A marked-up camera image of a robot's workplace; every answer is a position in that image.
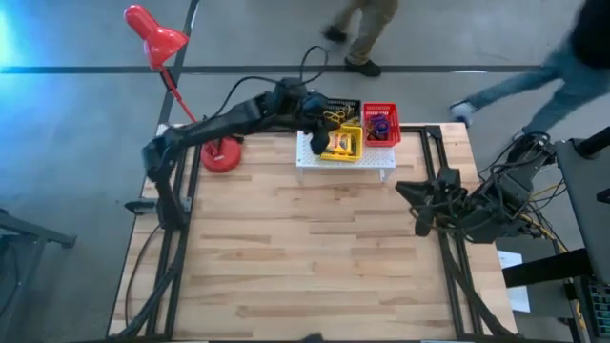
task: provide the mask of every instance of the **butcher block tabletop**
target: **butcher block tabletop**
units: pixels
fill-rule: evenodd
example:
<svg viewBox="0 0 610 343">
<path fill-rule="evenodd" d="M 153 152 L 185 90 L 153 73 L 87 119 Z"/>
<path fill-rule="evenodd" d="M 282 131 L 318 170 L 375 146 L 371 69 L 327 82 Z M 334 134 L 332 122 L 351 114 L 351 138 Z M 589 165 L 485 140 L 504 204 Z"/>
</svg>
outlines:
<svg viewBox="0 0 610 343">
<path fill-rule="evenodd" d="M 478 177 L 467 132 L 462 124 L 439 125 L 449 166 L 472 191 Z M 295 142 L 294 134 L 254 134 L 235 170 L 199 169 L 173 339 L 455 338 L 437 233 L 416 237 L 409 204 L 394 190 L 397 181 L 426 179 L 419 135 L 403 133 L 386 184 L 375 171 L 343 170 L 305 171 L 299 186 Z M 156 197 L 151 182 L 142 195 Z M 157 225 L 155 214 L 135 221 L 109 334 L 125 328 L 127 283 Z M 153 289 L 162 238 L 159 230 L 133 281 L 130 320 Z M 475 288 L 515 333 L 496 246 L 467 243 L 467 251 Z"/>
</svg>

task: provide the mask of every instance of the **lamp shade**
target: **lamp shade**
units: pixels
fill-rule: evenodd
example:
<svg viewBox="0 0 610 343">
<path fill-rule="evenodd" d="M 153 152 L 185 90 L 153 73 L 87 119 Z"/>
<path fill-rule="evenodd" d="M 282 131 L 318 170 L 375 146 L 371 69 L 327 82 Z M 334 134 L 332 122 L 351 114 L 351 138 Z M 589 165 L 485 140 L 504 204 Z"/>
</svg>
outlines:
<svg viewBox="0 0 610 343">
<path fill-rule="evenodd" d="M 140 5 L 125 10 L 125 21 L 144 40 L 144 53 L 153 69 L 159 69 L 189 41 L 184 33 L 164 28 Z"/>
</svg>

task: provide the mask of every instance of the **black shoe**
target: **black shoe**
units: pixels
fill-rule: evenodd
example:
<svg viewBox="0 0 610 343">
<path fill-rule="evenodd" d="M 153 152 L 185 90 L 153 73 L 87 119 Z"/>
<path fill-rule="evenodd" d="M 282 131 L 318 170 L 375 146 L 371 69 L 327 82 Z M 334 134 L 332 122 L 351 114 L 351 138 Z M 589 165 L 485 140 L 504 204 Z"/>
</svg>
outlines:
<svg viewBox="0 0 610 343">
<path fill-rule="evenodd" d="M 373 61 L 368 60 L 363 65 L 355 65 L 347 59 L 345 59 L 345 70 L 352 72 L 359 72 L 364 76 L 378 77 L 381 75 L 381 67 L 376 65 Z"/>
<path fill-rule="evenodd" d="M 337 44 L 343 44 L 347 41 L 347 33 L 339 30 L 337 27 L 330 26 L 326 28 L 324 32 L 322 32 L 324 38 L 335 42 Z"/>
</svg>

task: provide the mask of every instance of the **white sneaker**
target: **white sneaker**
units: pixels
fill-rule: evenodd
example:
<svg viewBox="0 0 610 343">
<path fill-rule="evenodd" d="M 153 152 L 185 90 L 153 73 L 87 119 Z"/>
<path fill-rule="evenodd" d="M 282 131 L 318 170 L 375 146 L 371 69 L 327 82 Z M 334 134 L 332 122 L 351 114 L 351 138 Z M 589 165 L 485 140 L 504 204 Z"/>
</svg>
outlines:
<svg viewBox="0 0 610 343">
<path fill-rule="evenodd" d="M 449 112 L 455 121 L 464 123 L 466 128 L 473 124 L 473 113 L 477 108 L 466 100 L 458 101 L 449 107 Z"/>
</svg>

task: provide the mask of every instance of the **gray floor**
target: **gray floor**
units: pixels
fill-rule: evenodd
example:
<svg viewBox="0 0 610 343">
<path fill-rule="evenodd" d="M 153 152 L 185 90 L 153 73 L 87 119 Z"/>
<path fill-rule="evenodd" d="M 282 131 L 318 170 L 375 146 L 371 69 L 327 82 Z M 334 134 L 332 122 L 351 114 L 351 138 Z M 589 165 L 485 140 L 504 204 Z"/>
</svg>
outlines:
<svg viewBox="0 0 610 343">
<path fill-rule="evenodd" d="M 0 66 L 145 67 L 141 41 L 123 22 L 123 9 L 131 2 L 5 0 L 0 3 Z M 139 3 L 163 25 L 181 30 L 191 0 Z M 323 43 L 318 31 L 341 5 L 201 0 L 184 64 L 297 65 L 309 46 Z M 577 6 L 573 0 L 401 0 L 373 58 L 385 66 L 536 65 L 569 29 Z M 339 64 L 344 51 L 333 48 L 331 64 Z M 241 76 L 183 74 L 180 89 L 196 113 L 210 113 Z M 313 86 L 333 97 L 396 102 L 403 122 L 442 122 L 449 104 L 508 76 L 403 72 L 370 80 L 328 73 Z M 233 101 L 269 87 L 245 84 Z M 479 167 L 496 157 L 554 87 L 506 99 L 480 113 L 470 129 Z M 0 151 L 0 207 L 78 234 L 73 250 L 50 246 L 46 251 L 30 297 L 24 341 L 104 336 L 132 230 L 133 216 L 123 204 L 140 192 L 139 149 L 153 136 L 163 95 L 153 73 L 0 73 L 0 139 L 5 145 Z M 608 125 L 609 105 L 610 98 L 592 103 L 550 133 L 555 139 L 594 133 Z M 171 120 L 187 118 L 174 106 Z M 559 179 L 559 171 L 547 171 L 536 184 L 544 187 Z M 545 212 L 570 248 L 582 245 L 567 197 Z M 527 336 L 569 339 L 552 319 L 518 315 L 518 324 Z"/>
</svg>

